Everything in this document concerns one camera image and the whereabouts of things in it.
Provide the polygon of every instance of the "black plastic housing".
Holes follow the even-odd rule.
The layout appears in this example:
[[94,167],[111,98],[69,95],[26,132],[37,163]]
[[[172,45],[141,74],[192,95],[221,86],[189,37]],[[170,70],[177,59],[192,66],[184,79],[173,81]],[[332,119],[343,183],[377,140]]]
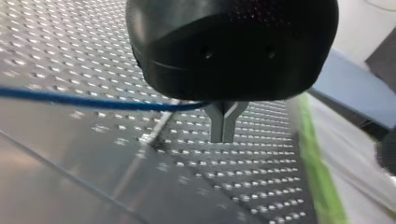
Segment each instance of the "black plastic housing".
[[129,0],[147,83],[194,101],[261,101],[309,89],[338,24],[335,0]]

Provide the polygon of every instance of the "white wall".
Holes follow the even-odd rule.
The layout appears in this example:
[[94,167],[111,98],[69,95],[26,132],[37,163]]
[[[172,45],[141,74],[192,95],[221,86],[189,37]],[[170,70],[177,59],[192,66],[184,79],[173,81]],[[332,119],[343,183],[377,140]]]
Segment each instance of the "white wall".
[[338,0],[339,26],[332,47],[362,67],[396,24],[396,12],[375,8],[364,1],[396,10],[396,0]]

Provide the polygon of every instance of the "blue cable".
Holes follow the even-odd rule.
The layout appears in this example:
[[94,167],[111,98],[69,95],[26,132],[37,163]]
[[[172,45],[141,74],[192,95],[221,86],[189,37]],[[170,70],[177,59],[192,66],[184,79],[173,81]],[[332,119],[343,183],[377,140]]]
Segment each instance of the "blue cable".
[[19,90],[19,89],[12,89],[2,86],[0,86],[0,97],[38,101],[38,102],[53,102],[61,105],[76,105],[76,106],[98,108],[98,109],[143,110],[143,111],[153,110],[153,111],[170,111],[170,112],[194,110],[210,104],[208,102],[201,102],[190,105],[127,103],[120,101],[93,100],[84,97],[45,92],[45,91]]

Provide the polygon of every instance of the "green strip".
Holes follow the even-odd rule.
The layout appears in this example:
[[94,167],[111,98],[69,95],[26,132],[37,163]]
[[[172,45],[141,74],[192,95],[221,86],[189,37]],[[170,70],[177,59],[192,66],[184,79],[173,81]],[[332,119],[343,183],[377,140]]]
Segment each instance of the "green strip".
[[347,224],[347,215],[332,177],[323,164],[306,94],[300,97],[300,149],[320,224]]

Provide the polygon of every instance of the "small hole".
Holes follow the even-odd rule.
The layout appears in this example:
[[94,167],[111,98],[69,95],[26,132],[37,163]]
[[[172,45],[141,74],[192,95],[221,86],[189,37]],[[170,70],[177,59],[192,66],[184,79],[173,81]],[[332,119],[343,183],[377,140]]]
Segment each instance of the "small hole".
[[267,47],[267,53],[268,53],[268,58],[271,60],[274,59],[276,56],[276,50],[272,46]]
[[204,46],[201,48],[201,55],[204,56],[205,59],[210,59],[213,56],[213,51],[208,46]]

